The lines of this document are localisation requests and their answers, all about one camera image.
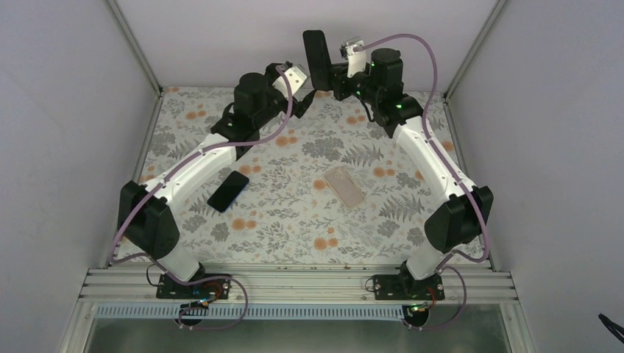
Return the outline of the black phone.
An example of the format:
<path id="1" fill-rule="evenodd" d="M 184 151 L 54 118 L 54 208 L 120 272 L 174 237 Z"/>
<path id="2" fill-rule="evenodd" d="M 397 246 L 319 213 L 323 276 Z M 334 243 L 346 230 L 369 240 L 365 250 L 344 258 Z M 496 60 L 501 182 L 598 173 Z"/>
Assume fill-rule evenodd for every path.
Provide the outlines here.
<path id="1" fill-rule="evenodd" d="M 330 68 L 332 63 L 324 32 L 319 29 L 308 29 L 302 33 L 302 38 L 313 88 L 331 91 Z"/>

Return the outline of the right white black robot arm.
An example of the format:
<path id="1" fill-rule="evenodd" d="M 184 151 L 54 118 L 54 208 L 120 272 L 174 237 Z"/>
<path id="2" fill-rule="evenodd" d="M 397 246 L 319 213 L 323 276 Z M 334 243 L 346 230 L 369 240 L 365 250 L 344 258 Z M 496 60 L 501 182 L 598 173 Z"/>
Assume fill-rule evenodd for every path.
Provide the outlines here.
<path id="1" fill-rule="evenodd" d="M 359 44 L 341 49 L 345 64 L 328 70 L 337 99 L 353 96 L 368 104 L 373 121 L 419 168 L 438 204 L 425 221 L 427 240 L 401 266 L 400 293 L 417 299 L 428 277 L 440 272 L 458 247 L 486 234 L 494 196 L 478 187 L 454 163 L 435 136 L 425 109 L 403 90 L 403 61 L 395 49 L 375 49 L 368 57 Z"/>

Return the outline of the beige phone case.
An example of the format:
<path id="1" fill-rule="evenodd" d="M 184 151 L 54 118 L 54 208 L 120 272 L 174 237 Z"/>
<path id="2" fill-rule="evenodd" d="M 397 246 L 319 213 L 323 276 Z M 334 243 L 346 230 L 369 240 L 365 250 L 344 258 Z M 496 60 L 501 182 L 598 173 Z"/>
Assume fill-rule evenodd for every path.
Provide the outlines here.
<path id="1" fill-rule="evenodd" d="M 351 209 L 364 202 L 364 193 L 342 167 L 326 172 L 324 179 L 346 208 Z"/>

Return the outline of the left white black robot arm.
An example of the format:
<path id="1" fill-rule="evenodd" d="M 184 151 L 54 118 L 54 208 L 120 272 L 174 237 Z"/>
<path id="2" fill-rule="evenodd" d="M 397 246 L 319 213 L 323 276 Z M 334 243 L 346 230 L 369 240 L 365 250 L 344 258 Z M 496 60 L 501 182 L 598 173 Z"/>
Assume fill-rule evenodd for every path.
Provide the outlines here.
<path id="1" fill-rule="evenodd" d="M 122 189 L 118 229 L 113 243 L 126 238 L 173 277 L 185 297 L 205 287 L 202 265 L 182 245 L 174 217 L 184 201 L 214 174 L 234 163 L 253 146 L 279 135 L 292 116 L 301 117 L 313 101 L 295 93 L 308 81 L 301 65 L 272 63 L 264 73 L 244 74 L 221 118 L 187 155 L 158 176 Z"/>

